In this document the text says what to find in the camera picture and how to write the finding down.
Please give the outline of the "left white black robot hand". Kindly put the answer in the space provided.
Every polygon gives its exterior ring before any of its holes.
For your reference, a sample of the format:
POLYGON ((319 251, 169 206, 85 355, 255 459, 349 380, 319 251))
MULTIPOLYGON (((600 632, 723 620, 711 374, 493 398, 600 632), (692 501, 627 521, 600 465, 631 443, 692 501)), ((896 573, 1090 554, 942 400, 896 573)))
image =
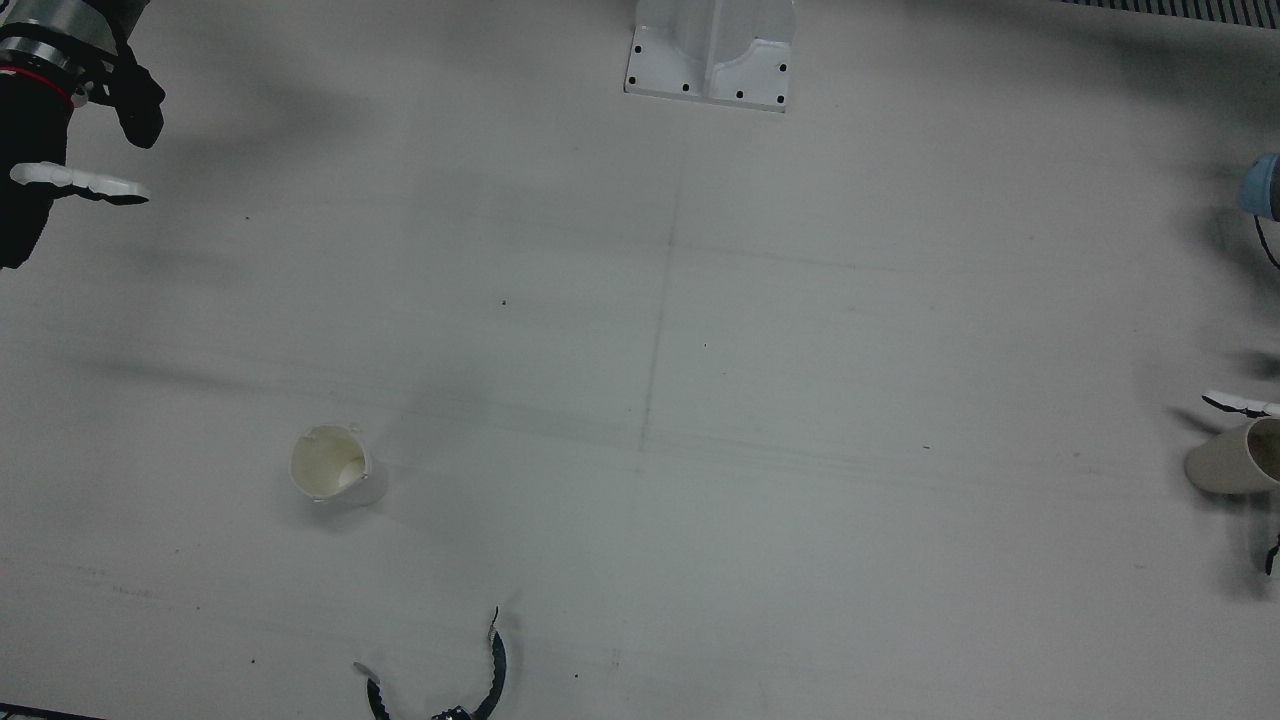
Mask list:
MULTIPOLYGON (((1245 398, 1220 391, 1210 391, 1201 396, 1203 401, 1224 413, 1235 413, 1249 418, 1279 416, 1279 404, 1245 398)), ((1263 561, 1263 574, 1271 577, 1279 553, 1279 539, 1267 551, 1263 561)))

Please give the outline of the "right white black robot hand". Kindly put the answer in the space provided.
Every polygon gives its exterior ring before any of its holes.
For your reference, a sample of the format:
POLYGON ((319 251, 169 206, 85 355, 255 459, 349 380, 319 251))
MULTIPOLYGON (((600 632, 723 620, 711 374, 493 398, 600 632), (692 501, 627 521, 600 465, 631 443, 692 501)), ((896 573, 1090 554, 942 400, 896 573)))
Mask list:
POLYGON ((141 183, 67 165, 73 106, 63 91, 15 67, 1 77, 1 264, 22 266, 35 251, 55 201, 82 197, 113 205, 151 199, 141 183))

